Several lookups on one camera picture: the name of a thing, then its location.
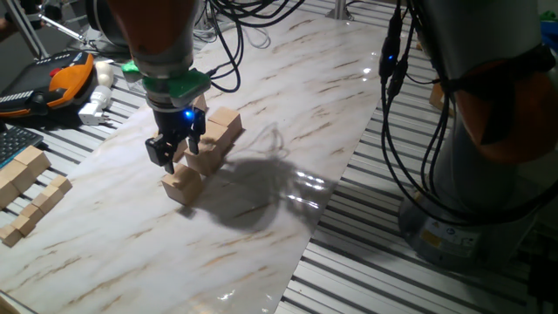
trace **keyboard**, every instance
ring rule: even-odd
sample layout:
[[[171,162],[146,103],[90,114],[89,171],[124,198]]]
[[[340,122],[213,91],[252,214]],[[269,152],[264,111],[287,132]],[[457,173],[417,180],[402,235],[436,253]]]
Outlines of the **keyboard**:
[[[6,166],[25,148],[31,145],[37,147],[42,141],[43,137],[41,135],[19,126],[14,126],[0,133],[0,168]]]

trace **wooden block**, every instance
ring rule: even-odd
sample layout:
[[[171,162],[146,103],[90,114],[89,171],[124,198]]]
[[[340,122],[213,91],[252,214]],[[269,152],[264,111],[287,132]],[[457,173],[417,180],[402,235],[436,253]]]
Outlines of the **wooden block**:
[[[71,182],[70,180],[68,180],[68,178],[64,177],[63,175],[57,175],[56,178],[54,178],[51,181],[51,184],[53,187],[58,188],[60,190],[60,192],[62,192],[62,194],[66,194],[68,193],[68,191],[70,191],[71,189]]]
[[[22,236],[27,236],[35,228],[35,223],[24,215],[19,215],[16,220],[11,223],[11,226],[17,229]]]
[[[200,143],[215,144],[223,155],[231,144],[230,133],[225,126],[208,121],[206,123],[206,133],[200,137]]]
[[[208,111],[208,104],[206,103],[206,97],[204,94],[194,99],[194,107],[202,110],[204,113]]]
[[[184,151],[187,150],[188,144],[186,140],[178,143],[178,148],[176,148],[176,152],[174,152],[173,162],[179,162],[180,159],[184,156]]]
[[[5,208],[19,196],[16,186],[8,179],[0,177],[0,208]]]
[[[29,218],[29,220],[31,220],[33,224],[37,224],[44,217],[41,209],[33,204],[25,206],[24,210],[22,210],[19,214]]]
[[[31,204],[37,206],[39,209],[41,209],[43,214],[46,215],[48,212],[51,211],[52,208],[54,208],[56,204],[58,204],[60,200],[62,200],[63,197],[64,194],[62,193],[62,191],[53,187],[52,185],[49,185],[48,187],[44,188],[43,192],[41,192],[40,195],[35,197]]]
[[[203,189],[200,174],[182,164],[174,168],[174,174],[165,175],[162,183],[168,197],[182,205],[194,201]]]
[[[27,166],[35,178],[51,166],[51,162],[46,158],[44,152],[33,146],[25,148],[14,159]]]
[[[209,121],[225,126],[228,129],[231,141],[235,140],[242,131],[241,115],[237,111],[226,107],[217,109],[217,111],[209,117]]]
[[[0,228],[0,240],[9,247],[16,245],[22,237],[22,234],[12,225],[5,225]]]
[[[219,168],[221,164],[221,151],[215,144],[199,143],[199,154],[193,154],[190,148],[184,152],[186,163],[193,170],[209,176]]]
[[[0,177],[11,181],[19,193],[25,192],[37,179],[29,168],[17,160],[10,161],[0,170]]]

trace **white power adapter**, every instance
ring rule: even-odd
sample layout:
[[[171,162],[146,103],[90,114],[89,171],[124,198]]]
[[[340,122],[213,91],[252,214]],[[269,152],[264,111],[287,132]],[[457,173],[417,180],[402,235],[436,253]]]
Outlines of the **white power adapter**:
[[[87,126],[98,126],[107,122],[109,119],[103,114],[109,102],[111,101],[112,91],[110,88],[99,85],[89,98],[90,102],[85,104],[78,113],[81,122]]]

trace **white plug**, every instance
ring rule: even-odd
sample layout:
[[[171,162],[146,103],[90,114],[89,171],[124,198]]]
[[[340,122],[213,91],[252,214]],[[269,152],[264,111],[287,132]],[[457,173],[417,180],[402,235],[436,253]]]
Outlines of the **white plug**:
[[[111,87],[112,81],[114,80],[112,67],[106,62],[99,61],[95,64],[95,70],[97,71],[97,81],[99,85]]]
[[[78,113],[81,122],[87,126],[97,126],[107,122],[109,119],[103,114],[111,101],[112,91],[106,86],[99,85],[95,87],[89,100],[91,102],[85,104]]]

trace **marble surface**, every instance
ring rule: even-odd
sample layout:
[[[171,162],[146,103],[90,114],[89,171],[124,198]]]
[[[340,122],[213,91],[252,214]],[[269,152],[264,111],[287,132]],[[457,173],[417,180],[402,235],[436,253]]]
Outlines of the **marble surface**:
[[[247,43],[239,92],[207,94],[208,114],[234,108],[245,131],[191,208],[147,157],[143,106],[26,239],[0,246],[0,290],[39,313],[273,313],[378,102],[384,31],[295,12],[269,35]],[[225,60],[217,42],[195,65]]]

